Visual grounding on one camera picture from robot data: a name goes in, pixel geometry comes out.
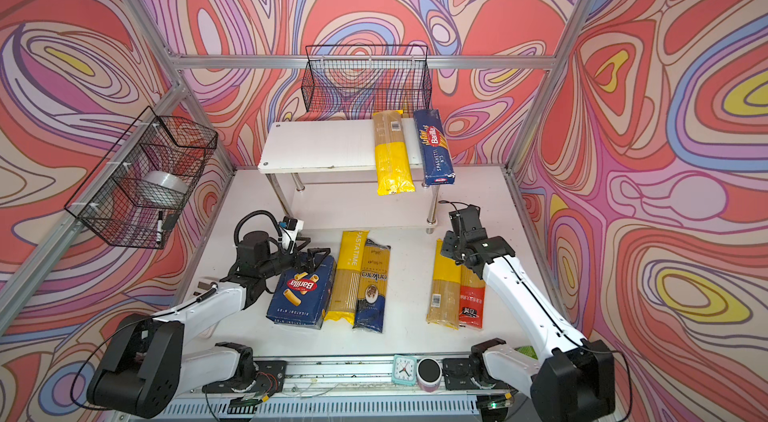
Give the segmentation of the blue Barilla spaghetti box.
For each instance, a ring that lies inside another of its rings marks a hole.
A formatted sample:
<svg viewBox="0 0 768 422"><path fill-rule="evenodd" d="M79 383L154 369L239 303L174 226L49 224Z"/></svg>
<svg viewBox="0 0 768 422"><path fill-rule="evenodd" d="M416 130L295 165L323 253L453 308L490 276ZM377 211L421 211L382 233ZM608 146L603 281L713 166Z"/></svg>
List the blue Barilla spaghetti box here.
<svg viewBox="0 0 768 422"><path fill-rule="evenodd" d="M454 184L456 174L440 112L437 109L420 109L413 116L426 185Z"/></svg>

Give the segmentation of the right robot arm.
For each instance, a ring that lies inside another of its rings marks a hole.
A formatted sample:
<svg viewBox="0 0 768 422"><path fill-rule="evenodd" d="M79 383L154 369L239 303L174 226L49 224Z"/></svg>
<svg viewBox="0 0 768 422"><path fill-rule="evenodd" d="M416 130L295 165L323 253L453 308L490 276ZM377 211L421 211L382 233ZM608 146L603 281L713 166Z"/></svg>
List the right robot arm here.
<svg viewBox="0 0 768 422"><path fill-rule="evenodd" d="M471 270L491 288L525 331L535 357L501 339L478 344L480 372L529 398L542 421L596 421L616 409L615 358L590 342L536 287L514 249L490 237L474 204L449 214L441 254Z"/></svg>

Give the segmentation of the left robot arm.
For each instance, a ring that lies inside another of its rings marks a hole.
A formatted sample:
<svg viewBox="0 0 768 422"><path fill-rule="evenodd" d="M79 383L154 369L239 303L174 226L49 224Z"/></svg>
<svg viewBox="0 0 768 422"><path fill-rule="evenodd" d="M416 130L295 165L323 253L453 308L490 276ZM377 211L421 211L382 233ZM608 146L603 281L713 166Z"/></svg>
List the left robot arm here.
<svg viewBox="0 0 768 422"><path fill-rule="evenodd" d="M311 247L302 228L301 220L278 220L267 210L244 216L235 226L235 259L223 278L165 311L126 316L102 343L104 354L85 391L86 408L148 419L192 389L253 390L263 376L251 347L219 342L195 353L185 347L252 306L266 292L268 279L291 269L310 273L331 259L330 249Z"/></svg>

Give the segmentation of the clear yellow-top spaghetti bag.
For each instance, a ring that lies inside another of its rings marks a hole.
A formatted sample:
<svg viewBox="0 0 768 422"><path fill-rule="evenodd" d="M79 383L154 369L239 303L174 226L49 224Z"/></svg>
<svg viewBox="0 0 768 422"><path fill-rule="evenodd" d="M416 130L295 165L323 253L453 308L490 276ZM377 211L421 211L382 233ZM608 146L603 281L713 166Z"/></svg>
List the clear yellow-top spaghetti bag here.
<svg viewBox="0 0 768 422"><path fill-rule="evenodd" d="M457 330L461 290L461 266L442 254L443 240L435 247L429 307L426 321Z"/></svg>

